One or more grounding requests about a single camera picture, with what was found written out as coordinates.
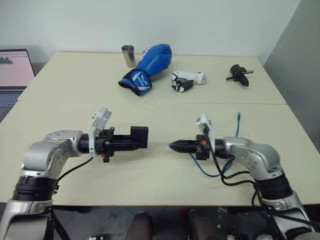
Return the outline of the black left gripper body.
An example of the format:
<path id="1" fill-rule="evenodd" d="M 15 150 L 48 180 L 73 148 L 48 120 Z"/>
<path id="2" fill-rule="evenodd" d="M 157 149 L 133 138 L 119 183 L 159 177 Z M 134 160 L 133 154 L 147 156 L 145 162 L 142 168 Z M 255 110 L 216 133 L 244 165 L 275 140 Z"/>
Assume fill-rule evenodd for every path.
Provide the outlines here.
<path id="1" fill-rule="evenodd" d="M 104 129 L 95 138 L 95 151 L 104 163 L 109 163 L 110 157 L 114 155 L 114 131 L 114 127 Z"/>

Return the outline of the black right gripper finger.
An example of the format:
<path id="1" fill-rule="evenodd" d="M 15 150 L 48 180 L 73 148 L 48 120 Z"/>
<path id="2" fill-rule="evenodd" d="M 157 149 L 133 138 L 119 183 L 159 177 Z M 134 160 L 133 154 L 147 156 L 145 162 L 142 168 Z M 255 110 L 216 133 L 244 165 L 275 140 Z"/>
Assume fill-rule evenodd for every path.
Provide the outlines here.
<path id="1" fill-rule="evenodd" d="M 170 143 L 170 147 L 192 147 L 197 144 L 196 140 L 176 140 Z"/>
<path id="2" fill-rule="evenodd" d="M 197 147 L 194 146 L 171 146 L 170 148 L 178 153 L 195 154 L 197 152 Z"/>

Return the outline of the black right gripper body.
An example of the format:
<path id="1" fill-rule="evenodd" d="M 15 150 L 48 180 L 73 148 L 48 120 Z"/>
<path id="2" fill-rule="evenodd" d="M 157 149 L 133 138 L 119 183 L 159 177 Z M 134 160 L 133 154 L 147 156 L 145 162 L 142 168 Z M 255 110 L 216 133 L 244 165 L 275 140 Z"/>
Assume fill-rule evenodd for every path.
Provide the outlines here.
<path id="1" fill-rule="evenodd" d="M 200 161 L 206 161 L 210 158 L 210 147 L 206 137 L 202 134 L 196 135 L 196 153 L 195 158 Z"/>

